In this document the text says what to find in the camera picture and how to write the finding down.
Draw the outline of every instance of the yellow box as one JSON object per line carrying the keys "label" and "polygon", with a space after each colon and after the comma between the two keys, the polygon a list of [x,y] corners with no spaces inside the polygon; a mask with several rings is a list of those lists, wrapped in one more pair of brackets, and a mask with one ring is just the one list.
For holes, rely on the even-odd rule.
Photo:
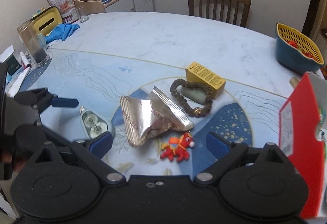
{"label": "yellow box", "polygon": [[205,68],[197,62],[191,63],[185,69],[188,82],[201,82],[213,90],[213,98],[217,98],[224,91],[226,80]]}

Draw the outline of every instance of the clear glass jar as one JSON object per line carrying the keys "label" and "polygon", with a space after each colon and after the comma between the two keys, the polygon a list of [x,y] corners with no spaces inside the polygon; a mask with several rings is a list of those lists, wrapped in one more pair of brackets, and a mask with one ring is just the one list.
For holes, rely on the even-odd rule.
{"label": "clear glass jar", "polygon": [[38,67],[41,67],[49,60],[49,55],[44,49],[42,42],[34,29],[31,21],[26,21],[17,28],[19,38],[27,48],[28,53]]}

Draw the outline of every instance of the blue gripper pad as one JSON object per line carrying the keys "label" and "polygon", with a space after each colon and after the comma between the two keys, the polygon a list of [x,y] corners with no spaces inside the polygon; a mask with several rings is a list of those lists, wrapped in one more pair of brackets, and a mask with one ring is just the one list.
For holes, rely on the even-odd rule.
{"label": "blue gripper pad", "polygon": [[102,159],[111,149],[112,141],[111,132],[104,132],[95,139],[89,141],[89,151],[99,159]]}
{"label": "blue gripper pad", "polygon": [[206,146],[217,160],[224,157],[230,151],[228,142],[221,138],[219,134],[213,132],[207,134]]}
{"label": "blue gripper pad", "polygon": [[54,97],[51,101],[51,105],[52,107],[76,108],[78,106],[78,100]]}

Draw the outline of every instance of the red plush toy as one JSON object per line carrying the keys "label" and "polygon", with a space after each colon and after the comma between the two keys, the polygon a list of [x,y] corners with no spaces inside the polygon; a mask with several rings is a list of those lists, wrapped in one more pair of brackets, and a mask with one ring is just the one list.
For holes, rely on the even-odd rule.
{"label": "red plush toy", "polygon": [[188,147],[194,147],[192,135],[190,132],[184,133],[180,138],[171,137],[168,143],[163,143],[161,150],[165,150],[160,158],[164,159],[168,157],[170,161],[174,160],[175,156],[178,156],[177,162],[181,162],[183,159],[188,160],[190,154],[187,152]]}
{"label": "red plush toy", "polygon": [[294,40],[289,40],[287,43],[296,49],[298,48],[298,44]]}

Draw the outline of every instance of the red and white bag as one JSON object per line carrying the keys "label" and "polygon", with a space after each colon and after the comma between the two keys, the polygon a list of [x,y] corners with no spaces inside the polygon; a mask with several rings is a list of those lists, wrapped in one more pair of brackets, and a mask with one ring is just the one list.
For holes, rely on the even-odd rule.
{"label": "red and white bag", "polygon": [[74,0],[48,0],[48,3],[59,9],[63,23],[74,23],[79,20]]}

